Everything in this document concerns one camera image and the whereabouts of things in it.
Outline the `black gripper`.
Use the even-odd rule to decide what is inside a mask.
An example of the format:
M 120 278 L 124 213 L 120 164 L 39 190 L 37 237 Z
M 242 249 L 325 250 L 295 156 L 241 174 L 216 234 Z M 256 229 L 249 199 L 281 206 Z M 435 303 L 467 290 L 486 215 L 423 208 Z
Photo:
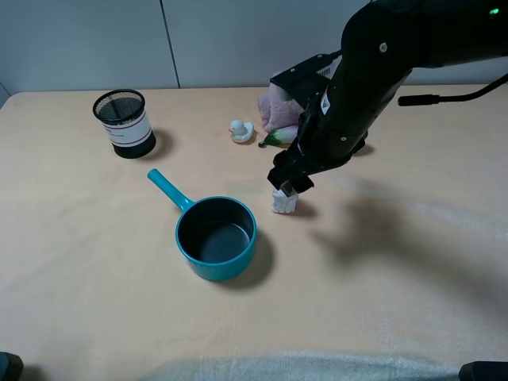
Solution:
M 319 104 L 310 104 L 301 116 L 295 141 L 287 152 L 274 157 L 267 179 L 287 197 L 304 193 L 314 187 L 305 175 L 345 165 L 363 147 L 367 135 L 367 128 L 331 121 Z

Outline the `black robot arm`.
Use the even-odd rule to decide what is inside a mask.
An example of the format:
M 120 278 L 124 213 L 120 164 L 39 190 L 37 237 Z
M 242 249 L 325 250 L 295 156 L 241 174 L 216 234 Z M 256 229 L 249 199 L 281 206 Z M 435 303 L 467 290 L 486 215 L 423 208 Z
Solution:
M 303 109 L 290 147 L 275 156 L 271 185 L 286 195 L 345 165 L 416 67 L 439 68 L 507 54 L 504 1 L 372 1 L 344 27 L 340 49 L 272 77 Z

